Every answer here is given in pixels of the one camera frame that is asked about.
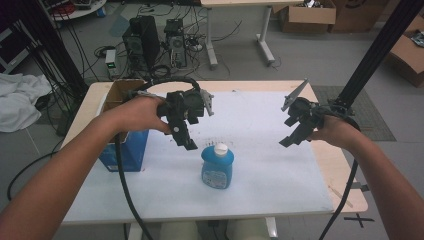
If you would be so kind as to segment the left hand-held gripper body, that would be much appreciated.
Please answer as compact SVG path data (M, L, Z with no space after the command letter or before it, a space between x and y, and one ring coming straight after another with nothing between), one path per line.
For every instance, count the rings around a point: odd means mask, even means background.
M209 116L214 114L212 101L214 96L204 89L169 92L165 103L158 107L157 115L165 117L168 124L171 120L184 120L189 123L189 116L197 116L198 119L205 113Z

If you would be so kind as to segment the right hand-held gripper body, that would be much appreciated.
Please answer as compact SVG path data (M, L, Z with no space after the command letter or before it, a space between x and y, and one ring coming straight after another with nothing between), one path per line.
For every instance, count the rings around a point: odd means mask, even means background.
M296 122L298 125L307 125L307 122L312 118L313 108L317 107L316 103L300 96L300 93L304 90L308 83L309 80L305 78L298 87L285 96L283 106L281 107L281 110L283 112L287 112L289 117L298 117L298 121Z

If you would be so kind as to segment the blue bottle with white cap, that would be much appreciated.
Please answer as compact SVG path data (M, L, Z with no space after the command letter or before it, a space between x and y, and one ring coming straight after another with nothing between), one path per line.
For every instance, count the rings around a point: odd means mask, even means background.
M206 147L201 158L204 161L201 179L204 184L215 189L227 189L232 180L234 154L224 143Z

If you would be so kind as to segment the blue cardboard box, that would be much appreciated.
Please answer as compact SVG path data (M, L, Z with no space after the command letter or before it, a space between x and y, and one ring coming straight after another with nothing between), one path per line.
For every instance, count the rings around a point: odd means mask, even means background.
M144 84L142 80L117 80L99 103L96 115L108 111L129 99L129 92ZM120 135L121 160L125 172L141 170L149 131L131 131ZM99 156L100 161L110 172L118 171L115 141L111 140Z

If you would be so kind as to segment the person's right hand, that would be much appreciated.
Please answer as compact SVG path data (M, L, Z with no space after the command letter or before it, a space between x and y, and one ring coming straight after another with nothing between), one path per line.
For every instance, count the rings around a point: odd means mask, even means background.
M308 140L322 140L348 151L357 149L362 139L363 135L357 129L334 116L325 116L323 126L308 137Z

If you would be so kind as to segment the light wooden table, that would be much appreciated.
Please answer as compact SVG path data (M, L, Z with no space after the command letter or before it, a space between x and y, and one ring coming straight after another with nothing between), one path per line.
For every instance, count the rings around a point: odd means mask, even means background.
M351 168L342 151L325 142L285 148L291 134L281 106L299 80L203 81L214 96L212 116L189 128L197 149L150 132L139 172L126 180L146 222L328 215L342 198ZM229 188L200 179L201 150L224 142L235 154Z

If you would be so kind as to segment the small black computer tower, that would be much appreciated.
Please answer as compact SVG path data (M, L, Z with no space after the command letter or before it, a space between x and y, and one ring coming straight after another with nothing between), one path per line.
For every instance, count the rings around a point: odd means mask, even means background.
M164 28L170 62L175 68L187 66L186 45L182 19L167 19Z

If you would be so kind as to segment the large black computer tower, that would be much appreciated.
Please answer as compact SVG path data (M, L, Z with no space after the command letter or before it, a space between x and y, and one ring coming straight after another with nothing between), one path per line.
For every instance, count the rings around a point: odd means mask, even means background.
M131 18L122 39L131 69L149 71L154 67L160 42L153 16Z

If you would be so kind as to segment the grey box with green light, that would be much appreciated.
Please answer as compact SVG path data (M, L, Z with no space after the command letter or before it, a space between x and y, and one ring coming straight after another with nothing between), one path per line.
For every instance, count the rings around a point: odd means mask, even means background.
M118 68L116 64L116 50L110 49L106 51L105 64L109 75L111 77L118 75Z

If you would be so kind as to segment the open brown cardboard box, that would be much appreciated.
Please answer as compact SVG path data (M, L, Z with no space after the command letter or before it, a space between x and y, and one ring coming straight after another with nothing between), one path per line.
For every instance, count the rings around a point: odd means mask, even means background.
M336 23L336 6L332 0L316 0L318 7L300 3L285 6L279 12L281 31L284 33L326 33Z

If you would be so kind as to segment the tall brown cardboard box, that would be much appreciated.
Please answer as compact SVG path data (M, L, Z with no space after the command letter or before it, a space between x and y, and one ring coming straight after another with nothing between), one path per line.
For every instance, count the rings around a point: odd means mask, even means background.
M385 10L389 0L332 0L336 20L330 33L362 33L370 31Z

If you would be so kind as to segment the brown cardboard box with flap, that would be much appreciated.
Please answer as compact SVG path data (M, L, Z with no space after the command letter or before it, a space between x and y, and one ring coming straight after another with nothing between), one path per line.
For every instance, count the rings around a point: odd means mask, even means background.
M424 47L411 37L424 31L424 17L417 15L391 49L385 63L416 88L424 88Z

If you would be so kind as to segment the round white table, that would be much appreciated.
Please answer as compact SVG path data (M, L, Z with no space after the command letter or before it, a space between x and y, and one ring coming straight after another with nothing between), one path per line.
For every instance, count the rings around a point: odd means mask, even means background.
M96 13L106 15L107 0L39 0L54 21L66 21Z

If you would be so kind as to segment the white cloth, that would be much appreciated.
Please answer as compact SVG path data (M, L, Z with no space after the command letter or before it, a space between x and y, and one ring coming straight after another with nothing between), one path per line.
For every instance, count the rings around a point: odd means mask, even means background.
M35 104L51 91L44 75L0 73L0 132L15 132L35 123L41 117Z

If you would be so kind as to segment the black aluminium post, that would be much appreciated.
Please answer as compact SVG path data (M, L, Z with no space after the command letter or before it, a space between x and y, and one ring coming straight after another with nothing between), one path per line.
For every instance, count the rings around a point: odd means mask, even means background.
M400 0L330 109L347 114L355 99L406 28L424 7L424 0Z

